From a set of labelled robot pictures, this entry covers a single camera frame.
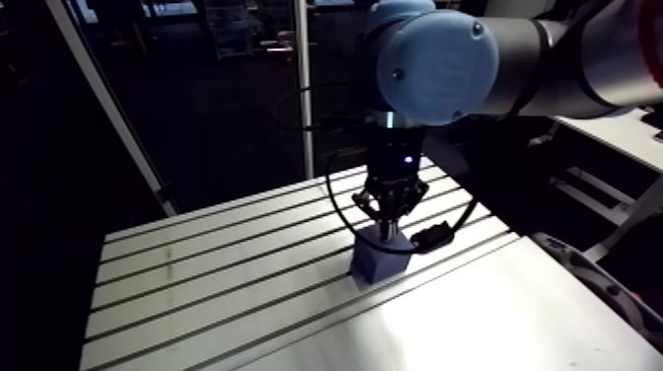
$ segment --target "black cable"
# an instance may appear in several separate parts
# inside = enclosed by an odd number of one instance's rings
[[[380,246],[371,240],[367,239],[366,237],[360,235],[350,224],[350,222],[345,218],[345,215],[343,215],[343,212],[340,210],[340,207],[338,207],[338,204],[336,203],[336,197],[333,195],[332,191],[332,181],[330,180],[330,174],[332,173],[332,164],[333,161],[338,157],[339,152],[333,153],[329,158],[327,159],[327,165],[325,167],[325,184],[327,185],[327,193],[329,195],[331,205],[333,206],[333,210],[338,214],[338,217],[340,220],[343,222],[345,225],[345,228],[347,228],[355,238],[357,238],[359,241],[363,242],[364,244],[368,245],[372,249],[375,249],[381,253],[386,253],[386,254],[392,254],[392,255],[401,255],[401,256],[406,256],[406,255],[412,255],[412,254],[420,254],[420,253],[427,253],[430,252],[430,249],[427,249],[425,247],[418,247],[414,249],[409,249],[409,250],[394,250],[394,249],[389,249],[385,248],[383,246]],[[473,198],[470,203],[468,203],[468,206],[465,208],[465,211],[463,211],[463,214],[461,217],[456,221],[456,224],[454,224],[453,227],[451,227],[451,230],[449,231],[449,236],[451,237],[456,232],[458,232],[461,227],[467,222],[468,218],[470,218],[470,215],[472,212],[475,210],[475,207],[477,207],[477,200]]]
[[[281,96],[281,98],[277,99],[276,102],[274,102],[274,104],[271,106],[271,113],[270,113],[271,120],[274,121],[276,126],[282,128],[282,129],[285,129],[285,130],[290,130],[290,131],[301,132],[301,131],[328,130],[328,129],[330,129],[329,125],[320,125],[320,124],[311,125],[311,126],[289,126],[289,125],[286,125],[283,121],[281,121],[278,118],[278,109],[283,104],[283,102],[285,102],[286,100],[292,98],[292,96],[294,96],[295,94],[301,94],[303,92],[308,92],[308,91],[312,91],[312,90],[315,90],[315,89],[332,88],[332,87],[347,86],[347,85],[349,85],[349,83],[347,83],[347,82],[334,82],[334,83],[309,85],[307,87],[297,89],[297,90],[293,90],[292,92],[286,93],[283,96]]]

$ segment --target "metal pole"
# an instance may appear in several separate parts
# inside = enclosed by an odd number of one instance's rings
[[[152,192],[159,200],[161,207],[164,209],[164,212],[168,216],[176,215],[177,212],[175,208],[167,199],[161,199],[159,192],[162,189],[162,184],[159,181],[159,178],[152,169],[149,160],[145,156],[140,147],[140,144],[133,136],[133,133],[129,129],[128,124],[124,120],[124,117],[119,111],[119,108],[115,104],[115,101],[112,98],[111,92],[104,84],[102,76],[99,74],[95,63],[93,62],[88,50],[85,47],[85,44],[81,40],[81,37],[78,35],[75,26],[69,18],[67,10],[64,8],[64,4],[61,0],[46,0],[46,5],[50,9],[50,13],[55,19],[55,23],[60,28],[64,39],[67,41],[69,48],[71,49],[72,54],[76,58],[78,65],[81,67],[85,78],[88,80],[90,87],[97,96],[99,103],[104,108],[106,115],[109,117],[110,123],[115,128],[119,139],[124,144],[124,147],[129,151],[129,155],[133,159],[133,162],[138,167],[143,179],[147,182]]]
[[[306,0],[295,1],[295,24],[297,34],[297,59],[299,66],[299,88],[303,89],[311,85],[311,76],[309,70],[309,31],[307,19]],[[311,126],[311,92],[301,92],[299,96],[299,105],[302,113],[302,126]],[[304,131],[302,134],[304,140],[304,173],[306,179],[312,179],[313,171],[313,134],[310,131]]]

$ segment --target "glass wall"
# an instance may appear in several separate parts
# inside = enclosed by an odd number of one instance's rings
[[[65,4],[179,212],[304,180],[292,1]]]

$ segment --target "robotic arm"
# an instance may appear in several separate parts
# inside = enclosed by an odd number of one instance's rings
[[[381,243],[427,191],[417,176],[425,126],[470,113],[589,118],[663,101],[658,4],[598,0],[564,23],[474,18],[430,0],[374,4],[364,86],[377,127],[353,199],[379,225]]]

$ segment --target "aluminum table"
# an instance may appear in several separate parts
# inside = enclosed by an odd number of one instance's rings
[[[427,159],[404,233],[471,196]],[[350,195],[364,168],[332,176]],[[663,356],[537,245],[479,205],[454,242],[375,285],[324,180],[113,233],[81,370],[663,370]]]

